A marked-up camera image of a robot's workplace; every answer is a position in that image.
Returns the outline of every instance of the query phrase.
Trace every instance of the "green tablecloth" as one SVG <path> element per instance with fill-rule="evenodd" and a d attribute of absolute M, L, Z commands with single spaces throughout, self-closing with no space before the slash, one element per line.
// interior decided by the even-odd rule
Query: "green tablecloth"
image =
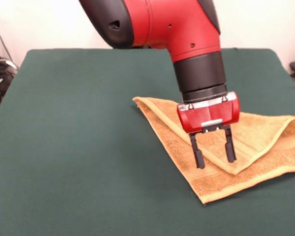
<path fill-rule="evenodd" d="M 242 111 L 295 115 L 274 52 L 223 57 Z M 0 236 L 295 236 L 295 174 L 203 206 L 134 96 L 180 102 L 166 51 L 27 54 L 0 108 Z"/>

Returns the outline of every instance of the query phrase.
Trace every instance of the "folded towel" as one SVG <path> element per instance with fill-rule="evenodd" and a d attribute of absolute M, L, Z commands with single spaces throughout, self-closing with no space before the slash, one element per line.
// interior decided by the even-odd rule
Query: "folded towel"
<path fill-rule="evenodd" d="M 240 113 L 232 124 L 237 161 L 226 158 L 224 130 L 197 135 L 206 168 L 196 167 L 190 138 L 177 115 L 177 103 L 135 97 L 176 167 L 203 204 L 225 198 L 262 181 L 295 172 L 295 117 Z"/>

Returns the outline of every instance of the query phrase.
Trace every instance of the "small hole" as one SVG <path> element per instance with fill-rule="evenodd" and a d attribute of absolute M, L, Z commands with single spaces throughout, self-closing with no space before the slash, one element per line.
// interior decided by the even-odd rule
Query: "small hole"
<path fill-rule="evenodd" d="M 119 30 L 120 29 L 120 21 L 110 22 L 109 28 L 111 28 L 112 30 Z"/>

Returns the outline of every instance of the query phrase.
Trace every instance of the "black cable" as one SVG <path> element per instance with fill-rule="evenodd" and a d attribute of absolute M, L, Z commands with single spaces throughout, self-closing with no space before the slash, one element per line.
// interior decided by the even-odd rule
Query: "black cable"
<path fill-rule="evenodd" d="M 3 41 L 2 37 L 1 37 L 1 35 L 0 35 L 0 40 L 1 40 L 1 43 L 3 44 L 4 49 L 6 50 L 6 53 L 7 53 L 8 56 L 9 56 L 9 59 L 10 59 L 11 61 L 13 61 L 13 60 L 12 60 L 12 57 L 11 57 L 9 51 L 8 51 L 8 49 L 6 48 L 6 45 L 4 44 L 4 41 Z"/>

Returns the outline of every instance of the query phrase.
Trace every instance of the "black cylindrical joint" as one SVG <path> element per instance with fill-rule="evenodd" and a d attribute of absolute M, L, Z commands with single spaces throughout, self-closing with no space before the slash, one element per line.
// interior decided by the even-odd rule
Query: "black cylindrical joint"
<path fill-rule="evenodd" d="M 221 52 L 175 62 L 174 69 L 185 103 L 212 99 L 227 92 Z"/>

